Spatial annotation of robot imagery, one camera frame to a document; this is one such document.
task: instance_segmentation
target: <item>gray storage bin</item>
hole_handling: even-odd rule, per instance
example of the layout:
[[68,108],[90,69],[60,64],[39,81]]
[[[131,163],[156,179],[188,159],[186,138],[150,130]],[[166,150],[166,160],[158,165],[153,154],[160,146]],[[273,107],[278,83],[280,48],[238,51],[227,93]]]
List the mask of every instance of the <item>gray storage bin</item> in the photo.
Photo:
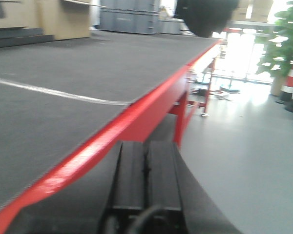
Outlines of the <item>gray storage bin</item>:
[[114,32],[155,34],[158,14],[125,10],[101,9],[100,29]]
[[160,19],[158,32],[163,34],[181,34],[183,23],[182,19]]
[[101,0],[109,9],[158,12],[160,0]]

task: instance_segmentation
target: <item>green plant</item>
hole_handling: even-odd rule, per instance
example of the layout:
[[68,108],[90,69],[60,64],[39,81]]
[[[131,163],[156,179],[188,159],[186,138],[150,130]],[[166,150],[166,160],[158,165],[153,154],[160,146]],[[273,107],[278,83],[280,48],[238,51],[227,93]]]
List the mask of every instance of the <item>green plant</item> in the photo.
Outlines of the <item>green plant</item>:
[[265,55],[258,63],[257,74],[269,72],[271,77],[286,77],[293,65],[293,1],[287,11],[275,14],[279,17],[276,28],[270,34]]

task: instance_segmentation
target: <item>gray floor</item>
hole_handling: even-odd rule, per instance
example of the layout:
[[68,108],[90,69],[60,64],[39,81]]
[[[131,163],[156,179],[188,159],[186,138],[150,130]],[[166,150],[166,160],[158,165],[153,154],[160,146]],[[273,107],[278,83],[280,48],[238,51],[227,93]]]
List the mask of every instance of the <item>gray floor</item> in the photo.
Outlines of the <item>gray floor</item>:
[[293,234],[293,114],[267,85],[245,84],[230,98],[212,98],[208,118],[197,111],[182,156],[243,233]]

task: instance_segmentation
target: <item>red and white striped pole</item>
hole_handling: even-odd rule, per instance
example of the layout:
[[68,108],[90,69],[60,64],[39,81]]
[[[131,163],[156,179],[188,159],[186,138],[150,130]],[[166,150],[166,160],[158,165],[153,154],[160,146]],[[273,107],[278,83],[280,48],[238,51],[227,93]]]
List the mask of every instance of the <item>red and white striped pole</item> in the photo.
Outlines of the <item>red and white striped pole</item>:
[[292,94],[293,94],[293,67],[289,72],[289,75],[287,77],[285,84],[282,86],[279,100],[276,102],[279,104],[284,104],[288,101],[291,101]]

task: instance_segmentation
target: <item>red metal stand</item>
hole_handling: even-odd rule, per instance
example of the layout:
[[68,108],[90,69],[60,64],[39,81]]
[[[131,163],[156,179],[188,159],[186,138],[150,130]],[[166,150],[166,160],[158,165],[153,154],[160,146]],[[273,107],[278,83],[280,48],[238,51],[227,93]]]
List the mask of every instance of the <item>red metal stand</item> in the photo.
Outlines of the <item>red metal stand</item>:
[[[212,73],[214,71],[215,67],[215,60],[212,61],[212,63],[209,65],[211,70],[211,77],[209,80],[209,87],[205,94],[205,102],[197,102],[197,101],[188,101],[189,96],[189,85],[187,84],[186,90],[183,93],[183,95],[178,100],[178,104],[174,105],[174,107],[170,110],[170,114],[177,115],[176,120],[176,126],[175,126],[175,134],[173,141],[177,143],[178,147],[181,147],[181,141],[184,134],[185,129],[187,128],[191,117],[193,116],[194,112],[197,108],[204,107],[203,113],[201,114],[203,117],[206,117],[207,110],[208,110],[208,104],[209,104],[209,95],[210,95],[210,87],[211,87],[211,79],[212,79]],[[187,105],[191,105],[191,110],[186,115]]]
[[0,234],[4,233],[21,208],[53,195],[82,177],[104,158],[117,141],[145,141],[167,113],[178,116],[174,141],[180,146],[183,132],[199,106],[199,103],[193,103],[190,114],[185,117],[189,94],[187,72],[189,67],[201,58],[205,58],[202,59],[201,64],[206,67],[211,59],[209,51],[216,44],[182,67],[149,94],[130,105],[96,135],[3,208],[0,211]]

